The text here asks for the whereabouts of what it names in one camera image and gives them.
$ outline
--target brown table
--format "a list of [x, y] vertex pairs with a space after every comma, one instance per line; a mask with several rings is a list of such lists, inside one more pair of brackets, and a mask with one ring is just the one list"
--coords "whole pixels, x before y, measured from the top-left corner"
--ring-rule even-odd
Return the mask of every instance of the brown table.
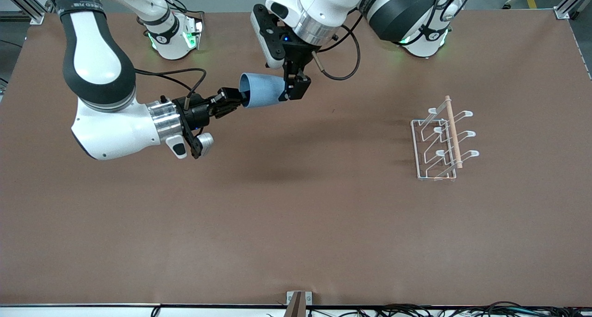
[[[207, 15], [168, 62], [109, 15], [135, 66], [199, 66], [199, 91], [268, 72], [246, 13]], [[28, 33], [0, 106], [0, 301], [592, 305], [592, 83], [552, 11], [465, 11], [429, 60], [357, 30], [362, 64], [303, 100], [213, 121], [210, 155], [89, 159], [70, 125], [63, 31]], [[353, 45], [323, 54], [335, 75]], [[186, 82], [198, 77], [181, 76]], [[137, 79], [140, 102], [184, 89]], [[409, 121], [452, 96], [481, 151], [456, 182], [416, 178]]]

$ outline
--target wooden dowel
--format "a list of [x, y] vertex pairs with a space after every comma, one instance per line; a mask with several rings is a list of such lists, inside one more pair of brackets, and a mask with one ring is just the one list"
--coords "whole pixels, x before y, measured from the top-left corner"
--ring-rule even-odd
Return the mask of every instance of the wooden dowel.
[[458, 135], [456, 135], [456, 124], [454, 122], [454, 113], [452, 112], [452, 100], [450, 96], [446, 96], [446, 111], [448, 111], [448, 124], [450, 124], [450, 133], [452, 134], [452, 147], [454, 148], [454, 159], [457, 169], [462, 169], [463, 160], [461, 159], [461, 149], [458, 145]]

